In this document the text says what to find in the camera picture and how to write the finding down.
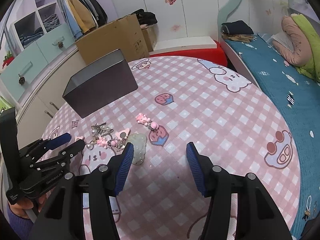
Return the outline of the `purple sleeve forearm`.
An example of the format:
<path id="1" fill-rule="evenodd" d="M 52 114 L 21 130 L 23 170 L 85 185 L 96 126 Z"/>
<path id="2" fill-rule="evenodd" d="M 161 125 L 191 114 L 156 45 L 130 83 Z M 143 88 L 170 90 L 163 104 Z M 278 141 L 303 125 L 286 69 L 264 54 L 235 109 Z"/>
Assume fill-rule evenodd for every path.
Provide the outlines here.
<path id="1" fill-rule="evenodd" d="M 13 207 L 8 204 L 7 207 L 9 224 L 20 239 L 26 240 L 34 225 L 27 213 L 21 207 Z"/>

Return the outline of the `left hand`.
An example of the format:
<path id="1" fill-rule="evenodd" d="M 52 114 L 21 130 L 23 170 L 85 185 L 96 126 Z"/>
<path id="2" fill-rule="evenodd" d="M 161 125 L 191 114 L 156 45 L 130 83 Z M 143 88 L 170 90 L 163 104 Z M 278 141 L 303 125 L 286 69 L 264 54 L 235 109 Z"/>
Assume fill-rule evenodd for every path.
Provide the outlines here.
<path id="1" fill-rule="evenodd" d="M 37 200 L 37 204 L 38 204 L 38 212 L 41 212 L 45 202 L 47 200 L 47 196 L 44 194 L 42 195 L 38 200 Z M 12 211 L 12 213 L 14 213 L 15 215 L 17 215 L 18 217 L 24 218 L 24 219 L 30 219 L 28 214 L 26 213 L 26 210 L 30 210 L 34 207 L 34 204 L 31 200 L 29 200 L 28 198 L 22 198 L 19 201 L 17 201 L 16 204 L 11 205 L 9 203 L 9 207 Z"/>

